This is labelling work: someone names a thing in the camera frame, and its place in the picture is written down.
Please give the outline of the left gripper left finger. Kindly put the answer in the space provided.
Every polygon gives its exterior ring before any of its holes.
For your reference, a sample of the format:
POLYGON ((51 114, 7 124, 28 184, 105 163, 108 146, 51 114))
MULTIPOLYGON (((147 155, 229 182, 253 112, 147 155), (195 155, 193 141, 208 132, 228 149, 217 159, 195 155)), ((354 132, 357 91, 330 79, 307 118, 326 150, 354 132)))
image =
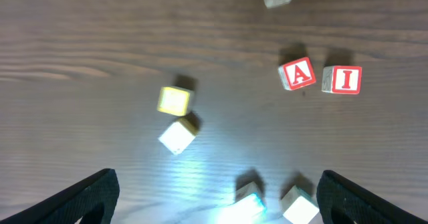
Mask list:
POLYGON ((114 169, 102 169, 3 224, 110 224, 120 194, 114 169))

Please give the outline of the red letter A block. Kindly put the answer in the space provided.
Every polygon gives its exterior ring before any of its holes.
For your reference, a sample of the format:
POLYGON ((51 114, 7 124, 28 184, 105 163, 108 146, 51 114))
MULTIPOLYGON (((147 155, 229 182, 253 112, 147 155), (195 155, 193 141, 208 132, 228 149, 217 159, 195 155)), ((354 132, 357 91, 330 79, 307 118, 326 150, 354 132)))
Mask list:
POLYGON ((279 66, 278 73, 285 90, 293 91, 316 83, 316 76, 309 57, 279 66))

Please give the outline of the red letter I block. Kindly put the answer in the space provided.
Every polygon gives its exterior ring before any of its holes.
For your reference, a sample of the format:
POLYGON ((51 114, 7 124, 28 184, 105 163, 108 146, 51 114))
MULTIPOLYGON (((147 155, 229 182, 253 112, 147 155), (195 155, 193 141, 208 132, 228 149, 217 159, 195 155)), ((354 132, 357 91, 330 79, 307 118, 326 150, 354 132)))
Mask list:
POLYGON ((328 66, 323 69, 322 91, 330 94, 359 94, 360 66, 328 66))

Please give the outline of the yellow wooden block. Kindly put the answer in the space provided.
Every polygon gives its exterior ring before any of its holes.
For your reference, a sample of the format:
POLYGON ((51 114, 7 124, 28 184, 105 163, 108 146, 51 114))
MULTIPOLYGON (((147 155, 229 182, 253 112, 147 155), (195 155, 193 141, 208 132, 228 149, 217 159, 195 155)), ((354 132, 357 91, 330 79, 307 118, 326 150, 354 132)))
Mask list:
POLYGON ((164 86, 160 89, 157 110, 173 116, 185 116, 190 111, 193 94, 192 90, 164 86))

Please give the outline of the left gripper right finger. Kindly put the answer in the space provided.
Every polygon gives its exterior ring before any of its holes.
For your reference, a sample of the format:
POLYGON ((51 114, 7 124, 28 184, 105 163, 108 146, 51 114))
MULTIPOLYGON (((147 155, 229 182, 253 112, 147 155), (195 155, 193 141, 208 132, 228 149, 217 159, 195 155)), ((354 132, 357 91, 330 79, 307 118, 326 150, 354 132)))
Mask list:
POLYGON ((332 170, 322 173, 316 198, 325 224, 427 224, 332 170))

